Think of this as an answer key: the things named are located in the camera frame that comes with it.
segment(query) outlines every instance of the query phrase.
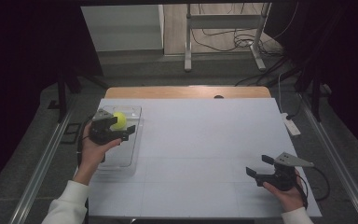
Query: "white sleeve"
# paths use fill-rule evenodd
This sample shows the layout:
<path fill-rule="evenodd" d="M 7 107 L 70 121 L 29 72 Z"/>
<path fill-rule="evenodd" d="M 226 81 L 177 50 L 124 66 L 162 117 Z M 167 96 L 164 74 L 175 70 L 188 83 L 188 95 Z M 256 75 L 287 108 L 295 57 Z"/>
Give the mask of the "white sleeve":
<path fill-rule="evenodd" d="M 291 212 L 282 213 L 284 224 L 312 224 L 305 207 L 297 208 Z"/>
<path fill-rule="evenodd" d="M 51 202 L 42 223 L 82 223 L 87 212 L 85 202 L 88 196 L 89 186 L 69 180 L 61 197 Z"/>

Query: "gray carpet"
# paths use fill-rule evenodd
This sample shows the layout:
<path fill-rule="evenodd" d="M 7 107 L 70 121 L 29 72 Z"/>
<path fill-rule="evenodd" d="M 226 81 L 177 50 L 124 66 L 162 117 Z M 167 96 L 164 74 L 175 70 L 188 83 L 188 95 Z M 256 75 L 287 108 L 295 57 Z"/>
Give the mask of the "gray carpet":
<path fill-rule="evenodd" d="M 100 55 L 104 77 L 101 80 L 110 86 L 187 86 L 187 85 L 228 85 L 233 86 L 238 81 L 261 74 L 255 68 L 255 62 L 249 54 L 241 55 L 194 55 L 193 70 L 184 72 L 183 57 L 163 57 L 160 55 L 138 55 L 103 53 Z M 267 66 L 272 66 L 277 58 L 267 58 Z M 288 69 L 290 64 L 278 70 Z M 79 78 L 83 90 L 73 95 L 67 93 L 68 98 L 76 98 L 75 113 L 70 123 L 81 123 L 95 112 L 98 103 L 104 96 L 105 90 Z M 282 111 L 295 114 L 301 103 L 293 90 L 295 77 L 282 82 L 281 104 Z M 255 79 L 242 82 L 241 85 L 254 83 Z M 271 94 L 279 102 L 278 88 L 270 89 Z M 48 109 L 51 100 L 57 100 L 56 85 L 46 88 L 40 97 L 40 106 L 34 116 L 34 121 L 28 128 L 13 157 L 0 174 L 0 223 L 8 223 L 12 213 L 26 187 L 34 168 L 43 154 L 46 144 L 51 137 L 59 112 Z M 351 132 L 337 118 L 326 98 L 321 99 L 321 117 L 323 125 L 332 141 L 339 149 L 351 174 L 358 184 L 358 142 Z M 293 137 L 292 141 L 301 158 L 313 161 L 328 176 L 331 185 L 330 197 L 319 202 L 323 218 L 314 219 L 315 223 L 358 223 L 358 214 L 351 198 L 343 188 L 336 171 L 327 159 L 325 150 L 318 139 L 310 121 L 302 109 L 293 118 L 302 134 Z M 64 141 L 70 141 L 73 136 L 66 135 Z M 36 195 L 34 204 L 25 223 L 40 223 L 48 211 L 51 200 L 61 195 L 66 181 L 71 179 L 76 168 L 76 145 L 60 144 L 49 166 L 44 182 Z M 310 181 L 310 188 L 315 197 L 321 197 L 326 191 L 323 179 L 312 170 L 305 170 Z M 123 223 L 125 220 L 106 220 L 93 217 L 90 223 Z M 219 223 L 234 223 L 234 221 L 220 221 Z M 255 223 L 282 223 L 281 220 L 262 219 Z"/>

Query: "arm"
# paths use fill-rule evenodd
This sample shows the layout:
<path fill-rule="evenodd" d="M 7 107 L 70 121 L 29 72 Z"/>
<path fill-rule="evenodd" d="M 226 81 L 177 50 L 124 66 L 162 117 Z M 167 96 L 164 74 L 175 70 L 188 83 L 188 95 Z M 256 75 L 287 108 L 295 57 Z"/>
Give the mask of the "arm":
<path fill-rule="evenodd" d="M 297 184 L 302 188 L 301 179 L 298 176 L 299 173 L 296 170 L 297 174 Z M 311 224 L 313 223 L 310 220 L 310 217 L 303 206 L 301 195 L 296 188 L 289 189 L 287 191 L 280 191 L 274 186 L 270 185 L 267 182 L 263 183 L 265 189 L 275 195 L 278 200 L 281 202 L 284 213 L 282 214 L 283 222 L 285 224 Z"/>
<path fill-rule="evenodd" d="M 44 224 L 82 223 L 87 212 L 85 202 L 89 196 L 90 180 L 98 164 L 103 160 L 105 152 L 121 143 L 121 139 L 116 139 L 99 146 L 90 141 L 89 132 L 90 124 L 85 127 L 83 133 L 82 162 L 73 180 L 68 181 L 61 197 L 51 203 L 48 215 L 43 220 Z"/>

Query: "tennis ball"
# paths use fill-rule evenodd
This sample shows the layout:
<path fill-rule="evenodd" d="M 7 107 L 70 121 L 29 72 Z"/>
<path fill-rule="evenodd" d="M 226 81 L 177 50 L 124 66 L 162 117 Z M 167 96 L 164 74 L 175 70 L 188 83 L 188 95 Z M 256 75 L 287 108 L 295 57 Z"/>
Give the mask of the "tennis ball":
<path fill-rule="evenodd" d="M 113 113 L 113 117 L 117 117 L 117 123 L 112 125 L 112 128 L 115 130 L 123 129 L 127 125 L 126 116 L 121 112 Z"/>

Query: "white table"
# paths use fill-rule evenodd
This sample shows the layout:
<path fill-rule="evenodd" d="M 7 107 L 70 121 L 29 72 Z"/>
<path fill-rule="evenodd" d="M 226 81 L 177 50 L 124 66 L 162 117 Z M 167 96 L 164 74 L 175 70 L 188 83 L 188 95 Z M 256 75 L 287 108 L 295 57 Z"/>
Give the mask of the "white table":
<path fill-rule="evenodd" d="M 274 172 L 263 154 L 296 155 L 274 99 L 102 99 L 103 105 L 140 105 L 144 127 L 135 175 L 91 180 L 91 216 L 281 215 L 275 197 L 245 173 L 246 166 Z M 309 215 L 320 217 L 310 190 L 309 204 Z"/>

